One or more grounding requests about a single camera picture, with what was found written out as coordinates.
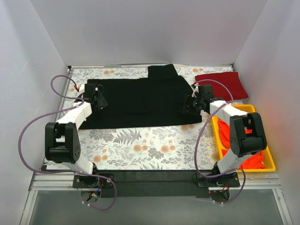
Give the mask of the black t-shirt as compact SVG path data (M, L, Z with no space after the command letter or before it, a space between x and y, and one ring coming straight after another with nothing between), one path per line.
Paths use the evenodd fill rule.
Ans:
M172 64L149 66L146 78L87 82L103 85L108 105L93 111L81 129L162 127L202 121L198 113L183 113L185 96L192 89Z

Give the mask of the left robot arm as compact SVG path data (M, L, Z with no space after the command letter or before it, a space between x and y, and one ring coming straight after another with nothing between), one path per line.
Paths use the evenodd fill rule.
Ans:
M100 182L96 165L81 154L78 129L92 115L108 103L101 84L87 83L79 88L81 99L76 100L73 109L55 123L45 126L45 157L48 161L63 164L70 170L80 172L78 181L93 188Z

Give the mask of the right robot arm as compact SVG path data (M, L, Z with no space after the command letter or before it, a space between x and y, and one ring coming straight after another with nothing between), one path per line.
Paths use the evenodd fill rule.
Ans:
M210 117L202 127L196 140L194 151L194 164L196 173L203 178L212 179L217 186L223 186L238 170L239 166L252 155L267 148L267 140L259 113L248 113L233 107L229 102L220 98L204 98L196 93L186 94L183 102L184 113L207 112ZM211 174L200 172L197 164L197 149L204 129L213 116L218 117L229 126L230 148L227 154L215 163Z

